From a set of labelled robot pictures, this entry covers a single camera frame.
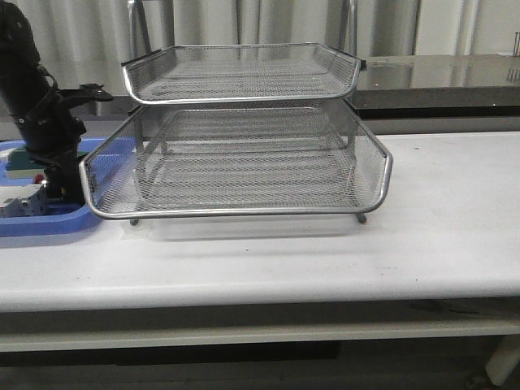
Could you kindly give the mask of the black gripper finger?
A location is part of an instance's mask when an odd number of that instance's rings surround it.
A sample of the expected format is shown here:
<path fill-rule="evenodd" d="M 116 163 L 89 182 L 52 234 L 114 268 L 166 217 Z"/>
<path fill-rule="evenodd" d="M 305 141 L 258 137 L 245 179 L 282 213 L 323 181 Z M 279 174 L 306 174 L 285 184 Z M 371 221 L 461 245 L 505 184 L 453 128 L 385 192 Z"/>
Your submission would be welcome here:
<path fill-rule="evenodd" d="M 67 154 L 61 162 L 64 197 L 76 203 L 84 203 L 85 197 L 80 180 L 80 158 L 77 152 Z"/>
<path fill-rule="evenodd" d="M 60 198 L 62 196 L 62 173 L 59 167 L 46 167 L 44 176 L 44 187 L 47 197 L 50 199 Z"/>

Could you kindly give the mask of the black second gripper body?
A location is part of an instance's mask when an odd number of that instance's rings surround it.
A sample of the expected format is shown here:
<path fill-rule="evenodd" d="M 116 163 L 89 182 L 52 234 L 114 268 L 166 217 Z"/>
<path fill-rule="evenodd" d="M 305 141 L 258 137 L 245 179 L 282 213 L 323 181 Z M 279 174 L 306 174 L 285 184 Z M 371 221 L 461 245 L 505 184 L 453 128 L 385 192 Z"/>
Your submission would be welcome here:
<path fill-rule="evenodd" d="M 36 117 L 15 116 L 30 158 L 45 166 L 77 167 L 84 123 L 69 110 L 45 108 Z"/>

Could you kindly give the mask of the black second robot arm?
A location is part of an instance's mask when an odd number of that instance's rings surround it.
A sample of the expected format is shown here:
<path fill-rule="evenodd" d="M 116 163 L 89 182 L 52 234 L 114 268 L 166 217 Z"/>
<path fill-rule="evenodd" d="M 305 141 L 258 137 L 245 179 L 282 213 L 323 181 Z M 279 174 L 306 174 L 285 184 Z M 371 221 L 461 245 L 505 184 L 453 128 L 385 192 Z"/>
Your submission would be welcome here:
<path fill-rule="evenodd" d="M 77 152 L 86 129 L 63 105 L 63 91 L 40 61 L 28 19 L 2 1 L 1 100 L 29 157 L 45 166 L 49 196 L 84 205 Z"/>

